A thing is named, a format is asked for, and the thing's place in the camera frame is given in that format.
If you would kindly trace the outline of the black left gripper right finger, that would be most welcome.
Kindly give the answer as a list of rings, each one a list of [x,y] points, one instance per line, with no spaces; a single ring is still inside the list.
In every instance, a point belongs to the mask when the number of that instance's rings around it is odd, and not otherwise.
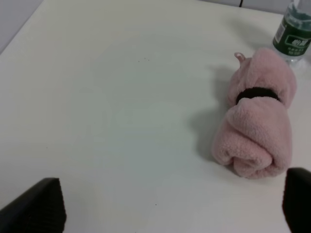
[[[287,170],[282,210],[293,233],[311,231],[311,172],[304,168]]]

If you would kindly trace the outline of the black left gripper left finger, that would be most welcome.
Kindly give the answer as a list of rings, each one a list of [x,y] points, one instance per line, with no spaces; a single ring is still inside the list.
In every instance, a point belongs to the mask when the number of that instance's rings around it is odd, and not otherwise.
[[[66,220],[60,180],[44,178],[0,210],[0,231],[62,233]]]

